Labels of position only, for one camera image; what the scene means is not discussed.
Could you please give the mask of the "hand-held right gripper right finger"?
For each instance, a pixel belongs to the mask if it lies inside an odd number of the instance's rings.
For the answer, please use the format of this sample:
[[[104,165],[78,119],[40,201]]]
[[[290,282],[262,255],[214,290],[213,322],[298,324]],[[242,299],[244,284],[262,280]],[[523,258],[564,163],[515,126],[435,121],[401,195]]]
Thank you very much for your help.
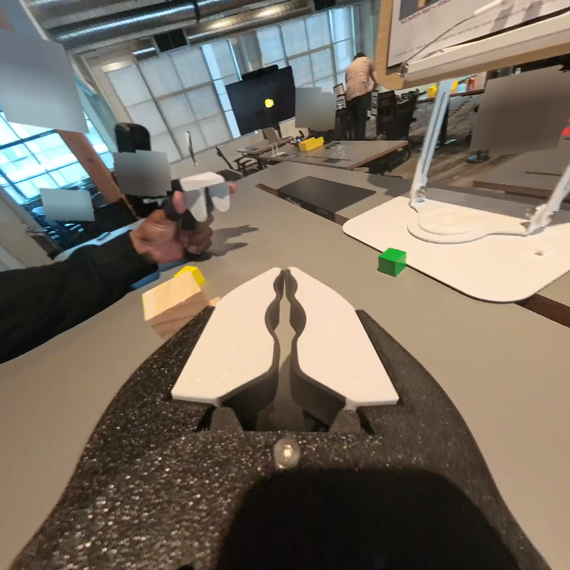
[[[399,396],[356,309],[297,267],[288,268],[291,364],[300,379],[346,409],[394,405]]]

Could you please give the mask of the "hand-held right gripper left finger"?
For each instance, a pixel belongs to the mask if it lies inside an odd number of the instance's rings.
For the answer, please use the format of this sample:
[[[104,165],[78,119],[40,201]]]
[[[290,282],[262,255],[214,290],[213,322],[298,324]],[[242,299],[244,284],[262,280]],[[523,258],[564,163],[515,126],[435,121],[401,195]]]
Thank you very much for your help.
[[[172,388],[174,400],[219,407],[264,408],[276,393],[280,345],[276,329],[284,271],[246,281],[216,305]]]

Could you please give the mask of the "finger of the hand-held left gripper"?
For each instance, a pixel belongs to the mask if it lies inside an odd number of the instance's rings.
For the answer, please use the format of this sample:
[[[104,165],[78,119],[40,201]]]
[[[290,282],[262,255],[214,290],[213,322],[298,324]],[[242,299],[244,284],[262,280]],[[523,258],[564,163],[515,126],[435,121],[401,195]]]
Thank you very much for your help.
[[[215,210],[227,212],[231,203],[231,183],[218,182],[209,186],[210,201]]]
[[[225,179],[216,173],[199,173],[180,180],[185,206],[197,222],[204,222],[209,217],[209,186],[218,182],[225,182]]]

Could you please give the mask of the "yellow wooden cube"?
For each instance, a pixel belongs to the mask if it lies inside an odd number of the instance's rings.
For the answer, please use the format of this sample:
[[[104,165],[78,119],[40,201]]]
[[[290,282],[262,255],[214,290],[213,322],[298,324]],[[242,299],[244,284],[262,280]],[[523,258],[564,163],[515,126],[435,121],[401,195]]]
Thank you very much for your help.
[[[196,266],[184,266],[177,271],[173,277],[179,277],[182,275],[191,275],[199,287],[202,287],[206,281],[202,272]]]

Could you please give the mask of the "green wooden cube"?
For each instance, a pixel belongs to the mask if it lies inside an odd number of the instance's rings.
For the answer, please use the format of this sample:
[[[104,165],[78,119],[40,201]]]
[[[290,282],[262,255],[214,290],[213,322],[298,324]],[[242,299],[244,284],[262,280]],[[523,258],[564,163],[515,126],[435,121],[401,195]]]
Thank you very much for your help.
[[[396,277],[407,267],[407,253],[405,251],[388,248],[378,257],[377,271]]]

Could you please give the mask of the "person's left forearm black sleeve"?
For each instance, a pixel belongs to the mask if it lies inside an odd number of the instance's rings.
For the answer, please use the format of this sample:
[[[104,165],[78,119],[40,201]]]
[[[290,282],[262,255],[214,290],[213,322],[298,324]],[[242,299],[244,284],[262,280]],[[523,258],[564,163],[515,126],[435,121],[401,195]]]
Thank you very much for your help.
[[[1,363],[105,310],[157,271],[134,250],[131,231],[50,265],[1,272]]]

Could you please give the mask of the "person's left hand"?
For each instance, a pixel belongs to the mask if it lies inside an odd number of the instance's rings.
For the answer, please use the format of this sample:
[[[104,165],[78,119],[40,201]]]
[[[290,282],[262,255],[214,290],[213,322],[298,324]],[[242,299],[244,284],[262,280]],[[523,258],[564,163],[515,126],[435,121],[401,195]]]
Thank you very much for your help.
[[[134,250],[155,265],[177,262],[187,255],[200,256],[211,247],[213,215],[197,222],[193,230],[182,228],[181,220],[171,220],[164,210],[153,211],[129,233]]]

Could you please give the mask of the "black office chair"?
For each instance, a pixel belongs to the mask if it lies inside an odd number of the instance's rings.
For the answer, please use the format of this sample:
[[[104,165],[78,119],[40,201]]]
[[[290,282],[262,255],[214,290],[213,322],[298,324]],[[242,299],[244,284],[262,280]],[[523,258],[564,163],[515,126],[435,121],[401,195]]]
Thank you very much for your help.
[[[250,173],[250,166],[252,164],[255,166],[255,161],[252,162],[252,159],[248,157],[241,156],[238,159],[233,160],[233,162],[230,162],[219,146],[216,146],[215,150],[217,156],[225,162],[229,169],[233,172],[238,172],[241,177],[248,176]]]
[[[418,93],[415,91],[398,97],[395,91],[377,95],[376,138],[378,140],[409,140],[411,123],[414,120]]]

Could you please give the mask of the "dark wooden table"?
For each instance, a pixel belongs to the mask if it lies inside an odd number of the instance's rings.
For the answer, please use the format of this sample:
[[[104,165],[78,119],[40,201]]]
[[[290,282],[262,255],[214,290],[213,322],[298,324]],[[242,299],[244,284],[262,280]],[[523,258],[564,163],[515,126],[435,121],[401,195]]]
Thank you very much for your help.
[[[254,145],[246,146],[242,149],[238,149],[239,158],[234,160],[234,163],[239,168],[244,167],[246,161],[254,161],[259,169],[263,168],[262,159],[260,156],[267,152],[277,151],[281,147],[298,143],[297,137],[288,136],[282,139],[279,139],[276,143],[271,143],[268,140],[264,139],[261,142],[258,142]]]

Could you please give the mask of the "black monitor screen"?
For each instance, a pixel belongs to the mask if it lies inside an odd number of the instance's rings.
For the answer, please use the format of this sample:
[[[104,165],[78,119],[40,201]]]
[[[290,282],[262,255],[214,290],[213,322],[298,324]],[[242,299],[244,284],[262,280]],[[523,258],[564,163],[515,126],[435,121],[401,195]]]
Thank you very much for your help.
[[[270,127],[265,100],[273,99],[279,124],[295,118],[295,81],[290,66],[228,84],[226,92],[239,133],[244,136]]]

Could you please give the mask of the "black desk mat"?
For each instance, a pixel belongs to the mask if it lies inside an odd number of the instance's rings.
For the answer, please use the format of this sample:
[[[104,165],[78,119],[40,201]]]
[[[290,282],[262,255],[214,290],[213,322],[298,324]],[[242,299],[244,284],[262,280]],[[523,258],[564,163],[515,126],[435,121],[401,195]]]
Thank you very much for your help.
[[[336,214],[373,196],[373,190],[345,183],[305,176],[276,189],[278,197],[294,202],[313,213]]]

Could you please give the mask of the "yellow marker on clear stand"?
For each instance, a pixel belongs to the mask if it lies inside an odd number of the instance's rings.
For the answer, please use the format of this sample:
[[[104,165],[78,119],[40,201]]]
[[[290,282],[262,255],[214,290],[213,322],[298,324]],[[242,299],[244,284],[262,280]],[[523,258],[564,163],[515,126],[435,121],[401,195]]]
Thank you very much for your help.
[[[266,139],[270,142],[271,146],[271,153],[273,156],[276,156],[279,151],[279,147],[281,145],[281,127],[279,121],[275,115],[275,103],[273,99],[266,99],[265,100],[265,112],[267,120],[270,123],[270,127],[264,129],[264,134]]]

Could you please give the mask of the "white stand with wooden board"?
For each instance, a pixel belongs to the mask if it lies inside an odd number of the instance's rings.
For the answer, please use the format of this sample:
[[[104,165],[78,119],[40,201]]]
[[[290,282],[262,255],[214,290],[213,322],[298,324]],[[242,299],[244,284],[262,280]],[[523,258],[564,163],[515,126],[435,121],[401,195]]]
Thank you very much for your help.
[[[409,194],[350,219],[343,232],[385,251],[406,253],[408,266],[474,299],[514,303],[569,273],[569,166],[545,203],[523,205],[429,187],[428,173],[450,100],[452,77],[562,54],[569,9],[427,55],[435,40],[398,69],[403,85],[438,80],[438,93]]]

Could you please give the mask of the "grey office table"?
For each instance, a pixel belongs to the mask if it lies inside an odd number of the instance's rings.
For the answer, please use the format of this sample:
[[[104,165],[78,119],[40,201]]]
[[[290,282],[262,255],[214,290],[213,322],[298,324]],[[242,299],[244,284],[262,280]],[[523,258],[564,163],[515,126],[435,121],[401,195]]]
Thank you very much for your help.
[[[392,169],[389,159],[394,155],[398,159],[404,158],[408,151],[406,140],[340,141],[306,152],[300,150],[298,145],[289,143],[276,151],[260,154],[257,160],[262,167],[285,162],[291,165],[303,164],[342,170],[371,167],[373,173],[384,173]]]

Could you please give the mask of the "printed paper sheet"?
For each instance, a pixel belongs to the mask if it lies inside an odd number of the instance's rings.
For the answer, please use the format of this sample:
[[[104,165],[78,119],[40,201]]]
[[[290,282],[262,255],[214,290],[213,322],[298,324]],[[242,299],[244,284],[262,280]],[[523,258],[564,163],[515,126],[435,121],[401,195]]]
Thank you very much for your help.
[[[569,1],[394,1],[388,67],[569,9]]]

